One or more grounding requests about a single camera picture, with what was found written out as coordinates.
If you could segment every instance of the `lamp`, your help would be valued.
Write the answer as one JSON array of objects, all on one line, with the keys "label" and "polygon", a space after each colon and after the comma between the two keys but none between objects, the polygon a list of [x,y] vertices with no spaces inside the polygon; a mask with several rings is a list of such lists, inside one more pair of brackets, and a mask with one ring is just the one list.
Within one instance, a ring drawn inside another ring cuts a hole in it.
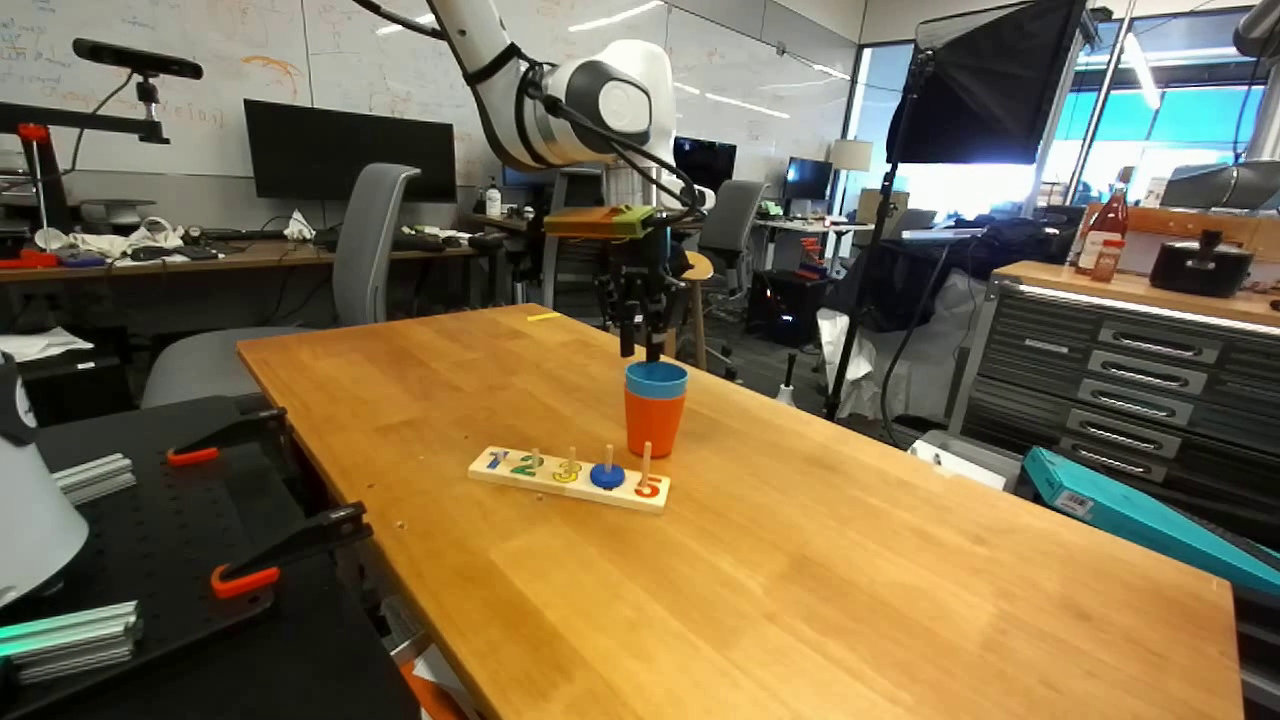
[{"label": "lamp", "polygon": [[845,172],[867,172],[870,166],[870,144],[867,141],[835,141],[827,149],[827,165],[835,166],[835,216],[845,213]]}]

